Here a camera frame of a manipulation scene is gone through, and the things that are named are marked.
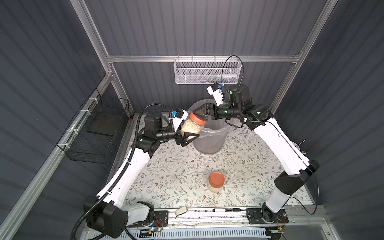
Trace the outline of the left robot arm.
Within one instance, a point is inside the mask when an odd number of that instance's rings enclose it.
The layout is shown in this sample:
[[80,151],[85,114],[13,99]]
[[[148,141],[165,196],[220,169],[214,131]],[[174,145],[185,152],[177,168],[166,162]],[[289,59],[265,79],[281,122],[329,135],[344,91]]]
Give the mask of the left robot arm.
[[171,111],[168,118],[161,112],[150,112],[144,117],[144,127],[136,126],[129,156],[97,196],[88,197],[83,204],[81,221],[86,221],[89,228],[100,232],[97,240],[105,236],[117,238],[128,226],[136,223],[153,223],[155,207],[152,204],[139,201],[124,210],[125,197],[162,143],[175,140],[177,145],[185,147],[199,137],[198,134],[181,132],[182,123],[188,116],[188,112],[181,109]]

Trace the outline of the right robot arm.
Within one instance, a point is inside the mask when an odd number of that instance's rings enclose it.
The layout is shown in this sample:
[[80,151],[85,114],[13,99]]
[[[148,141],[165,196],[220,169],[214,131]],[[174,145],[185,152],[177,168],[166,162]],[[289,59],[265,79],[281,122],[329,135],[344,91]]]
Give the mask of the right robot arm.
[[319,168],[316,161],[310,161],[280,128],[272,112],[262,104],[253,104],[249,87],[226,88],[212,84],[207,88],[214,97],[214,103],[203,104],[193,109],[198,121],[238,119],[248,126],[268,145],[280,161],[283,172],[275,179],[275,188],[262,205],[259,216],[266,223],[277,223],[284,213],[284,205],[293,197]]

